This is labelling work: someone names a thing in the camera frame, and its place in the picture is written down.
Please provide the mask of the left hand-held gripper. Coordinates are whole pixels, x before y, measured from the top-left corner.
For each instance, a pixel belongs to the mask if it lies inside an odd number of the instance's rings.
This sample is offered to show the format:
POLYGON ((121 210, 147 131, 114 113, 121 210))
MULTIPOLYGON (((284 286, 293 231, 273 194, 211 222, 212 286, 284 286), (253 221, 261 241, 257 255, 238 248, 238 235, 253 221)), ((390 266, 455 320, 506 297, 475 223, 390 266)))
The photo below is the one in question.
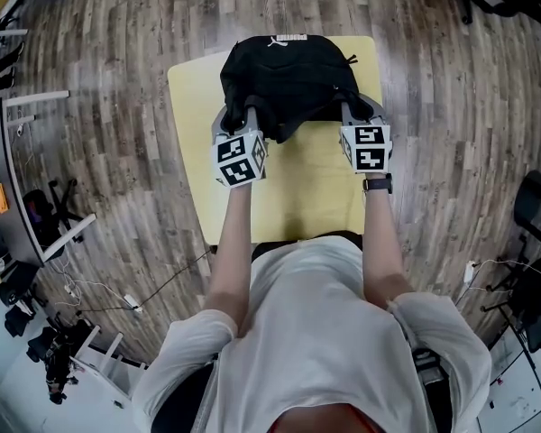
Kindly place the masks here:
POLYGON ((263 133, 258 131, 255 107, 245 110, 240 133, 229 136, 225 129, 226 109, 222 108, 211 126, 214 139, 211 157, 215 178, 223 186, 233 189, 266 178, 265 163, 268 157, 263 133))

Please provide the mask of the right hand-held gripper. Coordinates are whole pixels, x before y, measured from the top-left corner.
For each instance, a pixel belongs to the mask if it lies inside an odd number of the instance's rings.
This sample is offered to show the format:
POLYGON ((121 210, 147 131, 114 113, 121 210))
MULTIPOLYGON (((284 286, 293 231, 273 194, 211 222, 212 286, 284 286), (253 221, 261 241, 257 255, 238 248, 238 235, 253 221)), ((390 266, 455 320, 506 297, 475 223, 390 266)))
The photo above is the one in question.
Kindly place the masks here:
POLYGON ((387 173, 392 140, 384 108, 364 94, 357 99, 357 121, 346 102, 341 103, 340 143, 354 173, 387 173))

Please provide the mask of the black backpack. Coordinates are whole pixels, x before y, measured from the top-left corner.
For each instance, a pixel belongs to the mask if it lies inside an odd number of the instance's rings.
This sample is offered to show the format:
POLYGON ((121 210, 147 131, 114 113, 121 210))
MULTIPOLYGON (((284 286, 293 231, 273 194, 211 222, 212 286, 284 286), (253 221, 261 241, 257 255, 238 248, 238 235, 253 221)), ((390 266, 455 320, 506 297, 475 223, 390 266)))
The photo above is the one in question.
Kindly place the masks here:
POLYGON ((360 98, 355 62, 319 35, 288 41, 254 36, 236 43, 220 72, 222 129, 235 134, 251 107, 264 137, 276 143, 287 141, 306 121, 340 122, 343 102, 353 117, 367 119, 371 107, 360 98))

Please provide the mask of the person's left forearm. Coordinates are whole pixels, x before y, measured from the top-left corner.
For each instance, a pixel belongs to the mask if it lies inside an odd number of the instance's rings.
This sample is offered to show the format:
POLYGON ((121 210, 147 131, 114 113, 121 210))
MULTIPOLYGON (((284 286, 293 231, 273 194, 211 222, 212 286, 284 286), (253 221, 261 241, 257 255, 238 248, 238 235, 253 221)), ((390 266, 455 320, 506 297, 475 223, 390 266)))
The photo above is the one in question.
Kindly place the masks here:
POLYGON ((224 312, 238 327, 249 307, 252 274, 251 203, 251 184, 230 190, 205 302, 206 309, 224 312))

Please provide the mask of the person's right forearm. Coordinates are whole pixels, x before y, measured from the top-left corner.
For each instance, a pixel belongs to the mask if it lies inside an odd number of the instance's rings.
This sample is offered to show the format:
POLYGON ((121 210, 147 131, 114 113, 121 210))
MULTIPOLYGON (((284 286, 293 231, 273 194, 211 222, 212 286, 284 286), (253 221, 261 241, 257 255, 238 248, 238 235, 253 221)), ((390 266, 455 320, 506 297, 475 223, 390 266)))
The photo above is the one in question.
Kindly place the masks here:
POLYGON ((371 304, 386 309, 391 301, 412 288, 405 277, 390 194, 375 190, 364 195, 363 292, 371 304))

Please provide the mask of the black wristwatch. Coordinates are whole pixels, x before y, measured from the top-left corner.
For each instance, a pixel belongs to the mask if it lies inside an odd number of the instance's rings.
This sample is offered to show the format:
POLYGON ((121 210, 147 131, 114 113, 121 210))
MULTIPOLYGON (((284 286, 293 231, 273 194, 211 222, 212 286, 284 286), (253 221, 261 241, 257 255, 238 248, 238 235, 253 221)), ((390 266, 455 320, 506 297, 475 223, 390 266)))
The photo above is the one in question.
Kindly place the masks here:
POLYGON ((375 190, 385 190, 391 195, 393 192, 392 175, 390 173, 366 173, 365 179, 362 182, 362 189, 365 193, 375 190))

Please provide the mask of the yellow table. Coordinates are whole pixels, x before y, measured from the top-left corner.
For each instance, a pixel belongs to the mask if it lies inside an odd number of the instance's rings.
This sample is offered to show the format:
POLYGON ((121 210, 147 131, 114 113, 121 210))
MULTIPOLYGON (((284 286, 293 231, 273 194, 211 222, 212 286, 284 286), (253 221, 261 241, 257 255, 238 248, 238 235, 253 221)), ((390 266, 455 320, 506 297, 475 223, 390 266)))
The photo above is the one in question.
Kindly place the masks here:
MULTIPOLYGON (((283 41, 307 35, 277 35, 283 41)), ((374 43, 368 37, 334 37, 351 65, 360 94, 381 104, 374 43)), ((231 189, 215 178, 211 126, 225 94, 220 72, 230 51, 169 69, 168 82, 179 146, 202 233, 217 244, 231 189)), ((284 143, 263 140, 266 178, 252 183, 252 240, 256 243, 310 238, 329 231, 362 231, 362 178, 340 143, 338 121, 306 121, 284 143)))

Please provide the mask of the person's black trousers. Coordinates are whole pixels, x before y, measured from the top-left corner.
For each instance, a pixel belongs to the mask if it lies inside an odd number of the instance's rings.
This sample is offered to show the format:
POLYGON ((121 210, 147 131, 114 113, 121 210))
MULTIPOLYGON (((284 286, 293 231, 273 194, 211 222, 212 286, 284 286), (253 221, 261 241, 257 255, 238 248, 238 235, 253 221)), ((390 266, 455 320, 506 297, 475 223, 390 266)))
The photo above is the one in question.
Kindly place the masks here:
MULTIPOLYGON (((316 236, 316 238, 319 237, 328 237, 328 236, 338 236, 342 237, 352 244, 354 244, 357 248, 362 250, 362 235, 359 235, 355 232, 343 230, 343 231, 332 231, 328 233, 324 233, 321 235, 316 236)), ((283 246, 287 246, 290 244, 296 244, 298 243, 298 240, 295 241, 280 241, 280 242, 269 242, 269 243, 260 243, 257 244, 253 251, 252 251, 252 261, 254 262, 257 258, 262 256, 263 254, 267 252, 271 252, 273 250, 276 250, 278 248, 281 248, 283 246)))

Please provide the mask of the black mesh chair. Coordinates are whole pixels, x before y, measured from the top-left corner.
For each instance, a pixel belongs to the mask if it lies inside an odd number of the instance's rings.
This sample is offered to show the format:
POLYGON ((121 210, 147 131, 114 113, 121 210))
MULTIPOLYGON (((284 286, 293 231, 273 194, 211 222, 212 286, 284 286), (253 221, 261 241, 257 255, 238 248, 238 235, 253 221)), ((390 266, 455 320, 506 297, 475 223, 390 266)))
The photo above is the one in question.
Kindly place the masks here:
POLYGON ((519 185, 513 207, 515 223, 541 243, 541 230, 533 224, 541 208, 541 172, 530 171, 519 185))

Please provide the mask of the person's white shirt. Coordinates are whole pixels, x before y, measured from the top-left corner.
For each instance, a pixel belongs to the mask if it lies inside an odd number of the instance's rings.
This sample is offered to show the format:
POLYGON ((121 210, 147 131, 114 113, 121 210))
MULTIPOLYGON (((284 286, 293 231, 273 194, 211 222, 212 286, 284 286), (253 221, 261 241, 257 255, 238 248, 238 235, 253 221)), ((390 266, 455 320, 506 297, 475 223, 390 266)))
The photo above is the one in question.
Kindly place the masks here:
POLYGON ((409 292, 380 309, 362 294, 362 254, 342 237, 291 244, 252 265, 242 327, 204 309, 170 325, 133 394, 142 433, 183 380, 215 366, 193 433, 267 433, 293 408, 348 404, 385 433, 436 433, 412 352, 435 352, 449 383, 454 431, 476 419, 491 355, 452 300, 409 292))

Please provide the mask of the grey curved desk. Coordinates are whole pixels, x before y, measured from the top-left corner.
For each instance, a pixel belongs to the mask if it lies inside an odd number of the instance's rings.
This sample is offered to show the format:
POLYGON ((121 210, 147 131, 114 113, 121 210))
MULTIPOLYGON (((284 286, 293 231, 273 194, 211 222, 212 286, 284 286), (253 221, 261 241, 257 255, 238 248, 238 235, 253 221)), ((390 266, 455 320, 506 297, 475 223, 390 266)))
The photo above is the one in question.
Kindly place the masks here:
POLYGON ((40 245, 26 209, 23 205, 23 194, 15 173, 12 145, 6 120, 7 109, 30 103, 68 98, 67 90, 45 92, 22 97, 4 99, 0 97, 0 184, 5 193, 7 210, 0 215, 0 232, 12 258, 42 267, 62 247, 73 238, 79 237, 82 231, 96 221, 96 215, 91 213, 70 228, 66 234, 59 237, 52 245, 44 248, 40 245))

